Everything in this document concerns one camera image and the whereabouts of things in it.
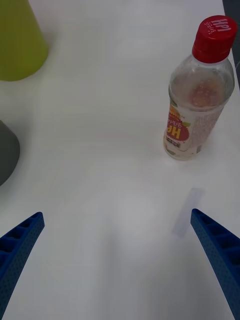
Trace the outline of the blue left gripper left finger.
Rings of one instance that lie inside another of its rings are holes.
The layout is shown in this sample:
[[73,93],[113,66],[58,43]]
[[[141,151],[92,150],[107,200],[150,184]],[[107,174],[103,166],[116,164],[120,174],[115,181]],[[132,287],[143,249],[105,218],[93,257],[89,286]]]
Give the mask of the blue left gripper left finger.
[[37,212],[0,238],[0,319],[44,227],[43,213]]

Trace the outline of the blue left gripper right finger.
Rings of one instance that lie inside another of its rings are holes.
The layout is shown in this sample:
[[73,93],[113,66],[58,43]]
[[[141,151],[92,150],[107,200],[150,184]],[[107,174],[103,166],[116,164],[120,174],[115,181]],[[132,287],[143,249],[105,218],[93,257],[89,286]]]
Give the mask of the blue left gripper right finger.
[[234,319],[240,319],[240,239],[194,208],[190,224],[211,264]]

